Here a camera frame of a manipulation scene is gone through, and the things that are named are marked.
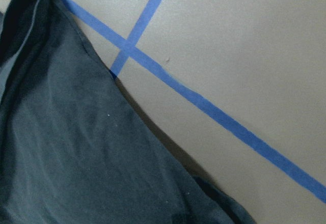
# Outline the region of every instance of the blue tape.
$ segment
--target blue tape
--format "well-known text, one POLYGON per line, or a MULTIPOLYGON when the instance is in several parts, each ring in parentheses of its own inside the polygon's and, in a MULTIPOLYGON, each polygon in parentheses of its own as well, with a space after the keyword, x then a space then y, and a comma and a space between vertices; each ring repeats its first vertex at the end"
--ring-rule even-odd
MULTIPOLYGON (((147 5, 127 38, 127 42, 130 46, 136 46, 161 1, 162 0, 149 0, 147 2, 147 5)), ((121 50, 111 66, 111 71, 115 74, 114 78, 119 75, 124 64, 127 62, 127 59, 128 56, 123 50, 121 50)))
POLYGON ((87 12, 73 0, 61 0, 66 8, 76 15, 79 19, 83 20, 87 25, 93 28, 96 32, 101 34, 108 41, 112 42, 115 46, 122 49, 125 45, 125 39, 113 31, 110 27, 98 20, 95 16, 87 12))
POLYGON ((134 48, 131 50, 130 57, 326 204, 326 187, 324 185, 202 95, 182 85, 167 73, 161 65, 139 49, 134 48))
POLYGON ((305 189, 312 192, 318 199, 326 204, 326 187, 324 185, 303 171, 277 150, 273 149, 262 139, 258 138, 255 134, 247 130, 244 126, 224 113, 221 109, 216 107, 206 98, 182 85, 169 73, 167 73, 163 67, 159 65, 155 60, 140 51, 138 48, 130 46, 125 39, 123 39, 101 21, 97 20, 96 17, 78 6, 75 2, 72 0, 64 0, 64 3, 73 14, 78 16, 82 21, 84 21, 118 48, 123 49, 125 52, 123 55, 132 57, 141 66, 154 74, 157 78, 174 89, 194 106, 210 116, 213 120, 230 131, 238 139, 247 144, 272 164, 277 166, 291 179, 293 179, 305 189))

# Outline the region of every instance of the beige floor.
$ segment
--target beige floor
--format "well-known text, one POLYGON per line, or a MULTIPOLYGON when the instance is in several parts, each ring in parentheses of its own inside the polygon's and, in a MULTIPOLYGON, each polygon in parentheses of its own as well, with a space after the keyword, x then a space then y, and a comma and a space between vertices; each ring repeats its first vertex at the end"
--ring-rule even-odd
MULTIPOLYGON (((127 38, 148 0, 74 1, 127 38)), ((325 19, 326 0, 163 0, 137 48, 325 186, 325 19)), ((119 49, 76 21, 111 67, 119 49)), ((132 58, 117 83, 176 157, 257 223, 326 223, 325 203, 132 58)))

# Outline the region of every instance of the fabric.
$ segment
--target fabric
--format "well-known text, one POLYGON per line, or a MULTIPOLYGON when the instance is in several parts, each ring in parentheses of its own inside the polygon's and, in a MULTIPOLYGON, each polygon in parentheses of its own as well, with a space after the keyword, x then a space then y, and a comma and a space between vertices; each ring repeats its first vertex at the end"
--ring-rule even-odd
POLYGON ((254 223, 155 138, 59 0, 11 0, 0 30, 0 223, 254 223))

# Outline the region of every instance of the dark gray shirt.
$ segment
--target dark gray shirt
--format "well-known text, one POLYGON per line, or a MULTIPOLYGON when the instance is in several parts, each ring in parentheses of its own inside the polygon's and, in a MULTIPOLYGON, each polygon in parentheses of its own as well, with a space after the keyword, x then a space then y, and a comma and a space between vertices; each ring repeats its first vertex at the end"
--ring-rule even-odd
POLYGON ((0 30, 0 223, 253 223, 149 131, 59 0, 11 0, 0 30))

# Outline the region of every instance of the painter's tape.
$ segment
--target painter's tape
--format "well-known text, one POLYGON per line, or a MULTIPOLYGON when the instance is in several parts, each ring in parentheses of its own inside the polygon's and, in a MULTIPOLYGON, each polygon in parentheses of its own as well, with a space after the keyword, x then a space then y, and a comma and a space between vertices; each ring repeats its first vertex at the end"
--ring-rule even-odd
MULTIPOLYGON (((143 34, 145 28, 147 27, 149 21, 153 17, 156 9, 158 8, 161 2, 162 0, 149 0, 147 2, 143 12, 141 13, 139 19, 137 20, 136 24, 134 25, 127 38, 127 42, 130 46, 136 46, 137 42, 139 41, 139 38, 143 34)), ((113 74, 115 74, 115 77, 119 75, 123 66, 127 62, 127 59, 128 56, 126 55, 126 53, 123 53, 123 50, 121 50, 111 66, 111 71, 113 74)))
POLYGON ((232 117, 227 115, 221 109, 212 104, 202 95, 190 90, 174 79, 166 70, 163 69, 155 60, 147 56, 145 53, 137 48, 134 48, 130 57, 137 61, 141 66, 150 71, 153 75, 173 88, 177 93, 191 102, 194 106, 202 112, 210 116, 213 120, 230 131, 238 139, 250 146, 253 150, 269 160, 290 178, 296 181, 299 185, 311 191, 317 198, 326 203, 326 187, 287 159, 284 155, 269 146, 262 139, 257 137, 254 133, 246 129, 232 117))
POLYGON ((100 33, 104 38, 108 41, 112 42, 119 49, 123 49, 125 45, 125 39, 121 37, 119 34, 114 32, 110 27, 105 25, 99 19, 97 19, 94 15, 87 12, 73 0, 61 0, 66 8, 76 15, 79 19, 93 28, 96 32, 100 33))
POLYGON ((202 112, 210 116, 213 120, 223 126, 225 129, 233 133, 238 139, 250 146, 258 154, 269 160, 280 170, 285 172, 291 179, 302 187, 312 192, 318 199, 326 204, 326 187, 287 159, 284 155, 269 146, 262 139, 247 130, 244 126, 234 120, 232 117, 224 113, 202 95, 190 90, 176 79, 174 79, 167 71, 163 69, 155 60, 140 51, 136 47, 132 47, 119 34, 115 33, 108 26, 96 19, 93 15, 78 6, 72 0, 63 0, 65 6, 82 21, 92 27, 107 40, 112 42, 118 48, 124 50, 127 56, 132 57, 141 66, 146 68, 165 84, 174 89, 177 93, 191 102, 202 112))

